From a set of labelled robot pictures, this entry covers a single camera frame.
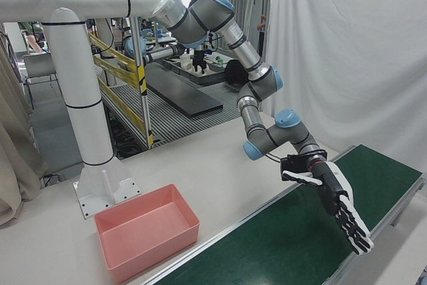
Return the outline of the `black background gripper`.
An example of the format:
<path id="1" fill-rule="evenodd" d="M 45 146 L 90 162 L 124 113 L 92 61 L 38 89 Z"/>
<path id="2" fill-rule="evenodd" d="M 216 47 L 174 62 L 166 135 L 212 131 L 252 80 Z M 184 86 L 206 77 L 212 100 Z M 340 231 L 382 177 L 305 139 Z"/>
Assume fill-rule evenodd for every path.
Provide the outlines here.
<path id="1" fill-rule="evenodd" d="M 206 62 L 204 61 L 205 57 L 205 51 L 204 50 L 194 50 L 193 54 L 193 67 L 194 71 L 201 71 L 201 74 L 203 75 L 205 73 L 205 69 L 207 67 Z"/>

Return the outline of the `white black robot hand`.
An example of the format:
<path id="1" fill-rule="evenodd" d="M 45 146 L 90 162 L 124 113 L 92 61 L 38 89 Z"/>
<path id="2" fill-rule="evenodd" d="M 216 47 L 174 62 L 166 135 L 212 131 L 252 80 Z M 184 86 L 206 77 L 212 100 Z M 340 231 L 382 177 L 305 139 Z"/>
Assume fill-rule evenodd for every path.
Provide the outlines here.
<path id="1" fill-rule="evenodd" d="M 352 187 L 335 163 L 319 161 L 300 173 L 285 168 L 281 171 L 283 180 L 306 184 L 317 189 L 325 211 L 335 218 L 357 255 L 368 253 L 373 249 L 370 231 L 354 207 Z"/>

